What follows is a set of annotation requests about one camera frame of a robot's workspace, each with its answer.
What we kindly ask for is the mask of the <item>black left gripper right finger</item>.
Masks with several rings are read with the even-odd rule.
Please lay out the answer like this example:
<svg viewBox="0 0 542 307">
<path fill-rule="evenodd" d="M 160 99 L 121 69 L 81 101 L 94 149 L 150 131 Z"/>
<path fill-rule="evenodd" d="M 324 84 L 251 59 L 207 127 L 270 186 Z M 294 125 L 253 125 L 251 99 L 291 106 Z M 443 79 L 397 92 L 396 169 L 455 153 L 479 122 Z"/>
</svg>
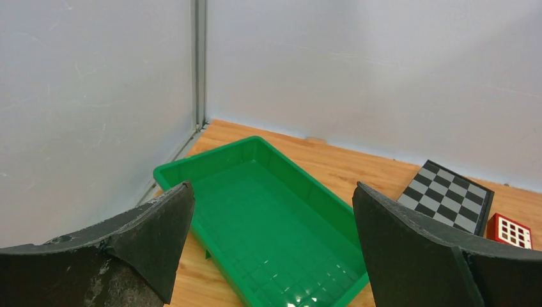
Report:
<svg viewBox="0 0 542 307">
<path fill-rule="evenodd" d="M 377 306 L 540 306 L 541 252 L 453 228 L 359 182 L 352 198 Z"/>
</svg>

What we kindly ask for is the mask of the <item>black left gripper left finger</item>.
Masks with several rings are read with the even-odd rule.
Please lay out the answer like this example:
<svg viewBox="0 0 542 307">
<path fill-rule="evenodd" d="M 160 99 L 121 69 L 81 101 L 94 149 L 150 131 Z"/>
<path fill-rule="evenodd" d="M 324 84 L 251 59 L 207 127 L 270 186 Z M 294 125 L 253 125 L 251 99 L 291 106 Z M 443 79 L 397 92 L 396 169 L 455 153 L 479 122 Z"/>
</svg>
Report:
<svg viewBox="0 0 542 307">
<path fill-rule="evenodd" d="M 182 182 L 76 232 L 1 249 L 2 306 L 163 306 L 171 302 L 195 207 Z"/>
</svg>

